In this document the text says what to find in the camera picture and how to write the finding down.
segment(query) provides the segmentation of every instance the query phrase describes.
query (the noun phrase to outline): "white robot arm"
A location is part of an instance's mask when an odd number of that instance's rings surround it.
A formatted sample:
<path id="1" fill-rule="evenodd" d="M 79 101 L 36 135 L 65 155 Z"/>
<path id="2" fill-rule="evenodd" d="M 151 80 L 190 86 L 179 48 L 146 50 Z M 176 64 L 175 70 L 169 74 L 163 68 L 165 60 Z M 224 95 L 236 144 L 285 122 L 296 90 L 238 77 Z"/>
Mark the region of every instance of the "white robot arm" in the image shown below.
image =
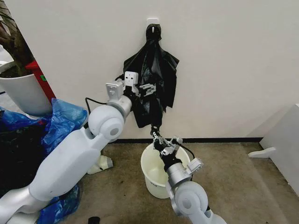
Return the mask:
<path id="1" fill-rule="evenodd" d="M 129 86 L 139 96 L 138 89 L 135 88 L 138 74 L 129 72 L 127 77 L 130 79 L 125 80 L 124 84 L 117 81 L 106 84 L 109 95 L 107 105 L 94 109 L 88 118 L 89 127 L 70 133 L 46 157 L 30 185 L 11 190 L 0 199 L 0 224 L 8 224 L 14 214 L 19 212 L 35 213 L 44 208 L 52 198 L 71 190 L 97 161 L 105 145 L 119 137 L 132 106 L 131 100 L 123 95 L 123 90 Z M 155 91 L 155 86 L 151 84 L 139 88 L 144 95 Z M 168 149 L 178 148 L 172 143 L 168 146 Z M 207 196 L 203 188 L 188 181 L 194 171 L 186 170 L 179 163 L 167 169 L 167 189 L 175 212 L 189 217 L 193 223 L 225 224 L 223 219 L 217 219 L 218 216 L 207 210 Z"/>

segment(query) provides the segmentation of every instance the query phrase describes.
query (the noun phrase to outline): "gray carpet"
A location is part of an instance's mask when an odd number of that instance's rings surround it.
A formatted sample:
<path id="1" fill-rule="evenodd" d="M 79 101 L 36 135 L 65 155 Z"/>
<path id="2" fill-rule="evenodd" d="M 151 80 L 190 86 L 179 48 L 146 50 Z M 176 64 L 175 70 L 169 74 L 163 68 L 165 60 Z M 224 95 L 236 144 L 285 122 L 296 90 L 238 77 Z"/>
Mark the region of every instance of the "gray carpet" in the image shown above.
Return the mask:
<path id="1" fill-rule="evenodd" d="M 110 144 L 103 154 L 114 167 L 86 175 L 80 182 L 78 210 L 63 224 L 86 224 L 99 216 L 101 224 L 188 224 L 177 217 L 168 199 L 146 189 L 140 157 L 147 144 Z M 250 159 L 258 143 L 190 143 L 205 167 L 193 180 L 206 190 L 209 205 L 228 224 L 298 224 L 299 199 L 269 159 Z"/>

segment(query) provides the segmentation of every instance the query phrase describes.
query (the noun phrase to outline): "plastic bucket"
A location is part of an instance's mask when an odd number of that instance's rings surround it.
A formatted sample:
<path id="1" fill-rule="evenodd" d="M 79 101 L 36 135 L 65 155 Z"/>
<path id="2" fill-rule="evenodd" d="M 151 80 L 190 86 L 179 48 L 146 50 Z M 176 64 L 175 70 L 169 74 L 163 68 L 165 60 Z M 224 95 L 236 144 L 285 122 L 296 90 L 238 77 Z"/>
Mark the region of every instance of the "plastic bucket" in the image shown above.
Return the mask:
<path id="1" fill-rule="evenodd" d="M 190 162 L 188 154 L 181 147 L 176 157 L 182 161 L 184 167 Z M 165 188 L 168 175 L 164 171 L 164 163 L 159 156 L 158 150 L 153 149 L 153 144 L 147 146 L 141 155 L 141 169 L 149 192 L 157 198 L 168 198 L 169 195 Z"/>

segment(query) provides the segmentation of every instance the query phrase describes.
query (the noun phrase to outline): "plant pot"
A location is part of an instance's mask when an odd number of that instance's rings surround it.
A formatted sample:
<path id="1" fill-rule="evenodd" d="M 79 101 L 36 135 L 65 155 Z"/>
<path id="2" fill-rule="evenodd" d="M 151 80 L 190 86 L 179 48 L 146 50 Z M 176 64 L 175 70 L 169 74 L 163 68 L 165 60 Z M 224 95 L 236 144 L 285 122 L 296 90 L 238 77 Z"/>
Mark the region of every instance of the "plant pot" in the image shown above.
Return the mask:
<path id="1" fill-rule="evenodd" d="M 14 62 L 0 66 L 0 73 L 13 66 L 15 66 Z M 0 86 L 26 114 L 41 117 L 47 113 L 52 113 L 52 105 L 34 74 L 16 78 L 0 77 Z"/>

